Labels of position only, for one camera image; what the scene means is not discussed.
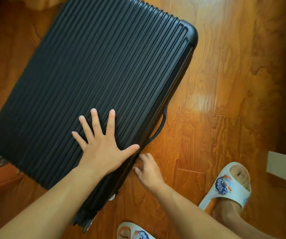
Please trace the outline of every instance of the black handle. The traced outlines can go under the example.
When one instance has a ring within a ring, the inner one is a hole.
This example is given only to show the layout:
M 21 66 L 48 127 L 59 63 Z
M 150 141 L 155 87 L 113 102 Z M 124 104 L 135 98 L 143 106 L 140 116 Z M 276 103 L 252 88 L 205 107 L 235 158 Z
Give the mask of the black handle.
M 152 142 L 152 141 L 157 137 L 157 135 L 161 132 L 161 130 L 163 129 L 163 127 L 164 127 L 164 125 L 165 125 L 165 121 L 166 121 L 166 116 L 167 116 L 167 107 L 168 107 L 168 105 L 165 107 L 165 109 L 164 109 L 164 111 L 163 111 L 163 119 L 162 119 L 161 125 L 159 126 L 159 128 L 157 129 L 157 131 L 154 133 L 154 135 L 146 141 L 145 147 L 146 147 L 150 142 Z

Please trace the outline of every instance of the hand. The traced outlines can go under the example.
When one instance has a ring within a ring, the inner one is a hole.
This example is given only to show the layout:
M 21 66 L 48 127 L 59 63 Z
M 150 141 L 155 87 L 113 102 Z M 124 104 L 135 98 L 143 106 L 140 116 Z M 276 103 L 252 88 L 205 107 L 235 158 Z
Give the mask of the hand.
M 157 188 L 164 183 L 160 168 L 149 153 L 140 154 L 139 158 L 143 161 L 143 166 L 141 168 L 134 166 L 133 170 L 145 189 L 154 194 Z
M 73 137 L 79 143 L 83 150 L 83 156 L 78 167 L 95 170 L 103 177 L 117 169 L 128 157 L 132 156 L 140 147 L 134 144 L 121 151 L 115 142 L 115 111 L 109 113 L 109 120 L 106 128 L 106 134 L 102 133 L 99 117 L 96 109 L 91 110 L 92 126 L 94 134 L 89 127 L 84 116 L 79 120 L 83 127 L 88 143 L 81 138 L 77 132 L 72 132 Z

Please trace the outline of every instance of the hard-shell suitcase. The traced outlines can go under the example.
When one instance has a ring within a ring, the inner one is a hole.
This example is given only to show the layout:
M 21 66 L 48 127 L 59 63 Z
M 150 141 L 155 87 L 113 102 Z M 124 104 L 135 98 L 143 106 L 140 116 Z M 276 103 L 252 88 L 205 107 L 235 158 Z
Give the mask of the hard-shell suitcase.
M 197 41 L 191 24 L 140 0 L 68 0 L 0 112 L 0 165 L 50 189 L 77 166 L 82 150 L 71 131 L 84 136 L 78 117 L 91 124 L 91 108 L 103 132 L 116 111 L 120 149 L 144 148 L 165 123 Z M 137 156 L 101 180 L 73 224 L 89 228 Z

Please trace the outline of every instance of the forearm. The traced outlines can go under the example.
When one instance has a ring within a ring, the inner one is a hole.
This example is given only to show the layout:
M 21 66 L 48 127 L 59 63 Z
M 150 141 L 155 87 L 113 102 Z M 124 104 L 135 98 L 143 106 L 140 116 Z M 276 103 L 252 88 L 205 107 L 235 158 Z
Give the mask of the forearm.
M 165 183 L 159 186 L 153 195 L 165 210 L 181 238 L 239 239 L 236 234 Z
M 95 172 L 73 169 L 52 189 L 6 224 L 0 230 L 0 238 L 60 238 L 66 225 L 101 177 Z

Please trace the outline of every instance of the white slide sandal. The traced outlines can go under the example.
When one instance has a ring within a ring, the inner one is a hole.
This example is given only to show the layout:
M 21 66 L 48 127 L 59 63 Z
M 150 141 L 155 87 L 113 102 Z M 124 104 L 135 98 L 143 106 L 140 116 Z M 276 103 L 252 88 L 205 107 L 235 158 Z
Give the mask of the white slide sandal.
M 248 191 L 247 189 L 244 188 L 244 186 L 242 186 L 238 181 L 236 181 L 232 177 L 232 175 L 230 174 L 230 168 L 234 165 L 241 165 L 248 173 L 247 169 L 238 162 L 231 162 L 227 164 L 218 174 L 209 192 L 199 204 L 198 206 L 199 208 L 211 214 L 212 211 L 210 210 L 213 209 L 215 205 L 214 203 L 211 203 L 211 201 L 213 201 L 215 198 L 228 198 L 240 204 L 241 208 L 244 208 L 245 204 L 247 203 L 250 197 L 251 187 L 250 191 Z
M 117 238 L 120 238 L 123 229 L 131 230 L 131 239 L 155 239 L 147 231 L 132 222 L 123 222 L 117 229 Z

